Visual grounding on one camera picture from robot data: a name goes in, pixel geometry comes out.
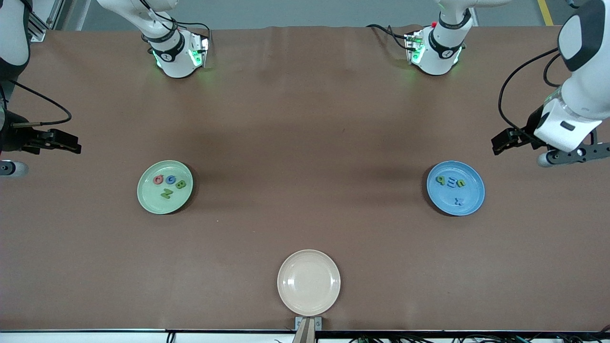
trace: floor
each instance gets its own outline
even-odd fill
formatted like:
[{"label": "floor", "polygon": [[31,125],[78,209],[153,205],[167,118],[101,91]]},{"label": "floor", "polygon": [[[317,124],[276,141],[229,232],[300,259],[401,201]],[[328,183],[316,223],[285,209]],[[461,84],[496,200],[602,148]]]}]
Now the floor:
[{"label": "floor", "polygon": [[[480,26],[541,26],[545,24],[541,10],[544,7],[548,7],[553,24],[563,23],[573,13],[565,0],[513,0],[502,7],[478,8],[476,14]],[[258,29],[429,24],[438,19],[439,9],[432,0],[181,0],[170,13],[180,21],[201,21],[212,29]],[[70,14],[65,29],[135,29],[96,0],[74,0]]]}]

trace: brown table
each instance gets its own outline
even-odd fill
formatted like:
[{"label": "brown table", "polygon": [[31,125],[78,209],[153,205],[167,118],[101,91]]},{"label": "brown table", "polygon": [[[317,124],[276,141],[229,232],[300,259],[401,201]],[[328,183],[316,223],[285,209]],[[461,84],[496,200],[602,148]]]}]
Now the brown table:
[{"label": "brown table", "polygon": [[[502,82],[557,33],[473,29],[431,77],[371,29],[219,31],[208,69],[170,79],[138,32],[50,32],[20,81],[73,112],[58,128],[83,152],[2,155],[31,171],[0,180],[0,327],[291,327],[277,272],[314,248],[342,276],[327,329],[598,330],[609,162],[544,169],[541,151],[490,144],[507,127]],[[507,89],[518,123],[551,92],[545,62]],[[566,75],[558,63],[551,78]],[[21,90],[10,108],[62,116]],[[135,188],[164,159],[198,186],[152,215]],[[485,181],[473,215],[428,203],[427,171],[449,159]]]}]

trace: empty plate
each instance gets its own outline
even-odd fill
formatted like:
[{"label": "empty plate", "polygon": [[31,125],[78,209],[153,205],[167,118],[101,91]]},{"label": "empty plate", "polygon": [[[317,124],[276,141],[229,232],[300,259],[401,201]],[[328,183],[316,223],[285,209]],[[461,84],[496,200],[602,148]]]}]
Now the empty plate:
[{"label": "empty plate", "polygon": [[297,251],[279,269],[279,297],[301,316],[317,316],[331,308],[340,288],[337,265],[317,250]]}]

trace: gray floor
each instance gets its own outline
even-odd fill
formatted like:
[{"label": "gray floor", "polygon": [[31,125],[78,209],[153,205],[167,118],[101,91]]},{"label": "gray floor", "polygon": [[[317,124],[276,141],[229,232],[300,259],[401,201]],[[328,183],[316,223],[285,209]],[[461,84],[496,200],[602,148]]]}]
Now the gray floor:
[{"label": "gray floor", "polygon": [[[560,2],[567,7],[564,0]],[[258,29],[268,26],[405,26],[438,19],[432,0],[181,0],[170,12],[180,21],[200,21],[212,29]],[[536,0],[513,0],[492,9],[477,9],[482,26],[544,25]],[[134,30],[120,16],[92,0],[82,30]]]}]

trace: plate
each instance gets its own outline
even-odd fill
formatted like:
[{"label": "plate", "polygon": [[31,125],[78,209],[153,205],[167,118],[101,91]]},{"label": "plate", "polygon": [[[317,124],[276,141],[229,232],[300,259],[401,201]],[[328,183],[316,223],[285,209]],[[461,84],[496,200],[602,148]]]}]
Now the plate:
[{"label": "plate", "polygon": [[138,182],[138,201],[148,212],[172,213],[193,192],[193,175],[178,161],[161,161],[147,169]]},{"label": "plate", "polygon": [[279,297],[301,316],[317,316],[331,308],[340,288],[337,265],[317,250],[297,251],[279,269]]},{"label": "plate", "polygon": [[426,188],[436,207],[451,215],[472,214],[485,199],[485,185],[479,173],[458,161],[435,165],[428,174]]}]

